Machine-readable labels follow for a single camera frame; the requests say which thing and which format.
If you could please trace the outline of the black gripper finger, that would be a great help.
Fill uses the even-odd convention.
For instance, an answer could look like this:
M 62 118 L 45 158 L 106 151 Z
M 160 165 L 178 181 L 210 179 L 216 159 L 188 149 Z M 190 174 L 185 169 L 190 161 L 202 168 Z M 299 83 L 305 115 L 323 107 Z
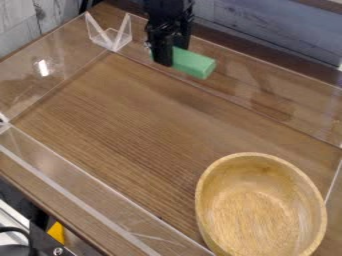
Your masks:
M 190 38 L 190 25 L 186 20 L 176 20 L 173 27 L 173 45 L 181 49 L 188 48 Z
M 162 66 L 172 66 L 173 36 L 166 33 L 149 32 L 148 43 L 152 59 Z

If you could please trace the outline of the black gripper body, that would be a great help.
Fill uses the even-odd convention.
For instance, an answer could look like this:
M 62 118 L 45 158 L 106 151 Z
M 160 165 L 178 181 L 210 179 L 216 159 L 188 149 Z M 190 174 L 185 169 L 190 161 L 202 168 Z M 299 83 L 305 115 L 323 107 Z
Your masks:
M 149 37 L 161 33 L 190 34 L 194 0 L 142 0 L 148 15 L 145 31 Z

